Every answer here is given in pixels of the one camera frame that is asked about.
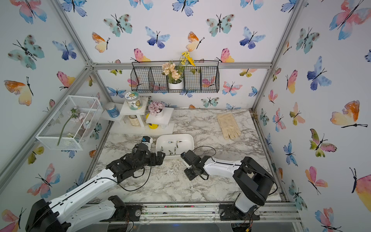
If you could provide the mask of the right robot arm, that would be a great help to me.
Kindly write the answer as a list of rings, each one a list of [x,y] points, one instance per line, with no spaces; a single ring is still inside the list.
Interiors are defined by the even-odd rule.
[[[184,172],[190,181],[196,177],[208,180],[210,176],[233,179],[242,191],[233,204],[233,209],[239,213],[245,214],[257,206],[265,205],[276,184],[273,176],[252,157],[244,157],[242,161],[226,161],[211,156],[200,157],[189,150],[182,153],[180,158],[188,166]]]

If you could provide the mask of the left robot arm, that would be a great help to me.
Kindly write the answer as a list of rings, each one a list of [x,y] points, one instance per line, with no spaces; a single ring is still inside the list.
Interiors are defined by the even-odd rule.
[[[152,153],[145,143],[134,146],[131,153],[109,163],[99,174],[70,192],[49,202],[41,199],[33,204],[25,227],[27,232],[76,232],[102,220],[137,221],[141,207],[127,208],[118,197],[85,208],[85,204],[104,191],[120,183],[139,170],[160,166],[165,153]]]

